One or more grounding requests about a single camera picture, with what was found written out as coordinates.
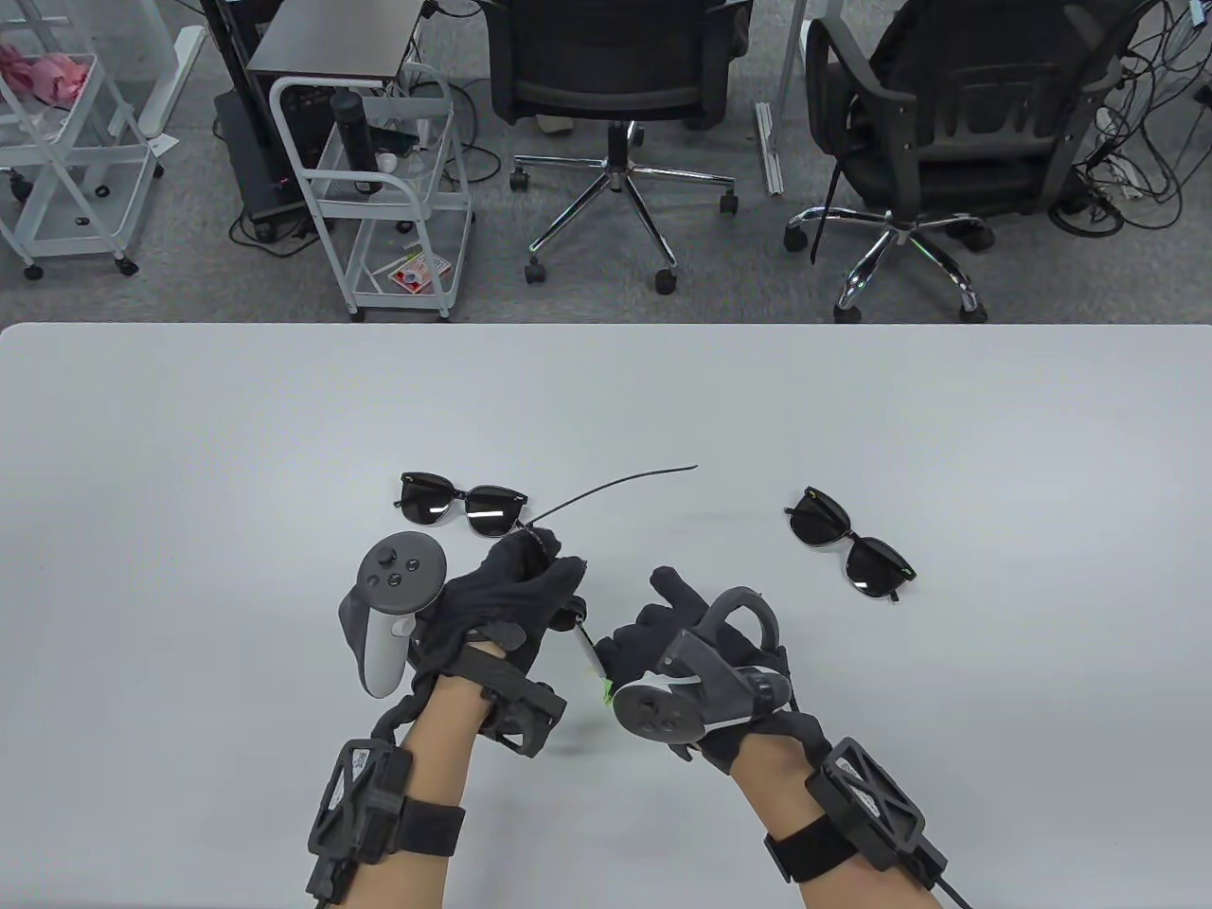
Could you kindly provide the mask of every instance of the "sunglasses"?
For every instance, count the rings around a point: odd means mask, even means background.
[[[784,508],[790,515],[791,533],[810,547],[825,547],[850,538],[853,547],[846,559],[850,583],[873,599],[887,596],[899,602],[897,588],[917,577],[909,562],[896,549],[875,537],[861,537],[850,527],[846,509],[821,490],[811,486],[795,508]]]
[[[467,522],[484,537],[509,533],[527,502],[526,496],[504,486],[473,486],[464,492],[438,474],[404,474],[400,482],[400,501],[395,507],[413,524],[438,524],[461,501]]]

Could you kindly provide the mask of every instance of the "thermos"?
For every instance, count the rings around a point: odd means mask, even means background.
[[[349,88],[338,88],[333,92],[330,104],[337,120],[341,144],[345,148],[349,168],[377,173],[378,160],[375,155],[375,145],[371,143],[371,127],[366,122],[362,97]],[[375,195],[383,188],[383,184],[355,182],[354,188],[362,195]]]

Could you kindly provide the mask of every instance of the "utility cart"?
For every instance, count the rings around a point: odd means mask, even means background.
[[[399,84],[424,80],[438,97],[400,97]],[[398,156],[390,173],[350,170],[339,127],[333,126],[315,167],[305,167],[291,138],[282,113],[282,92],[292,86],[348,88],[362,96],[371,126],[410,136],[425,136],[412,150]],[[454,99],[447,80],[431,67],[405,63],[389,87],[379,80],[284,76],[270,91],[270,109],[315,230],[337,278],[351,321],[366,318],[366,309],[436,311],[450,319],[467,263],[468,238],[475,218],[471,191],[463,165]],[[379,184],[373,194],[358,184]],[[355,224],[356,235],[348,255],[338,253],[330,225]],[[424,263],[430,281],[417,286],[400,278],[401,267],[416,274]]]
[[[12,32],[40,39],[52,29],[70,29],[84,53],[69,53],[87,68],[87,79],[69,109],[19,97],[0,79],[0,171],[21,204],[0,236],[25,263],[25,278],[42,278],[40,259],[108,253],[118,270],[133,275],[127,255],[142,219],[148,190],[164,173],[138,121],[86,35],[65,17],[0,22],[0,41]],[[103,105],[98,101],[107,99]]]

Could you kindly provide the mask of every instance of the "black glove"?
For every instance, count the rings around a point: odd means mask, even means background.
[[[585,561],[559,553],[551,531],[516,531],[497,541],[479,568],[446,582],[418,616],[410,652],[413,691],[453,663],[469,636],[499,645],[509,663],[528,673],[548,628],[562,627],[561,613],[570,608],[584,610],[576,593]]]
[[[654,669],[678,633],[697,625],[707,614],[707,601],[673,568],[657,568],[652,572],[650,583],[669,606],[650,602],[640,610],[633,624],[616,629],[613,635],[594,645],[598,659],[611,682],[611,691],[636,681],[645,671]],[[759,648],[732,625],[725,624],[720,629],[716,642],[720,656],[728,665],[765,665],[787,671],[783,661]],[[741,741],[751,731],[751,724],[716,730],[702,738],[698,748],[713,766],[727,773],[741,749]]]

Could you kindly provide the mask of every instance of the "floor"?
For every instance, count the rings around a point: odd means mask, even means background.
[[[116,0],[92,0],[99,11]],[[161,0],[176,32],[196,17]],[[53,4],[47,0],[46,6]],[[447,0],[463,8],[469,0]],[[870,50],[896,8],[894,0],[852,2],[846,11],[859,44]],[[652,276],[658,258],[629,207],[606,199],[545,257],[548,282],[522,278],[526,239],[539,233],[588,181],[579,175],[536,173],[531,191],[510,193],[504,175],[478,187],[478,224],[456,321],[679,321],[817,322],[830,319],[840,282],[870,242],[846,227],[827,233],[816,267],[806,255],[787,253],[783,222],[819,201],[830,161],[812,145],[802,95],[790,104],[784,149],[787,194],[770,199],[756,152],[753,103],[768,99],[777,81],[791,5],[759,0],[749,55],[734,64],[727,121],[705,135],[678,125],[652,126],[638,158],[652,166],[731,173],[741,211],[718,213],[715,194],[653,187],[648,201],[681,261],[678,292],[659,297]],[[119,75],[138,92],[147,76],[139,40],[113,16],[93,23],[105,48],[121,59]],[[502,155],[536,152],[599,155],[604,127],[581,124],[570,138],[554,139],[532,124],[508,128],[487,101],[487,44],[479,19],[435,17],[424,25],[427,59],[456,80],[479,79],[469,91],[480,112],[480,142]],[[207,45],[170,125],[181,139],[164,159],[167,176],[153,191],[147,227],[135,258],[142,270],[120,276],[105,258],[52,261],[36,284],[0,250],[0,328],[19,321],[344,321],[345,310],[319,246],[288,261],[233,246],[227,229],[240,208],[222,143],[211,135],[213,98],[229,86]],[[1194,115],[1180,99],[1157,115],[1155,138],[1173,153]],[[1212,142],[1212,118],[1199,124],[1193,148]],[[475,173],[487,161],[469,159]],[[845,183],[839,202],[857,201]],[[12,202],[0,199],[0,217]],[[1149,208],[1126,211],[1157,219]],[[997,245],[972,255],[955,244],[990,311],[1000,322],[1208,322],[1212,321],[1212,166],[1188,184],[1185,212],[1165,231],[1126,229],[1108,240],[1060,233],[1046,218],[995,223]],[[622,244],[613,238],[622,236]],[[957,298],[942,273],[916,255],[894,251],[862,298],[867,321],[947,322]],[[407,314],[372,313],[368,321],[401,321]]]

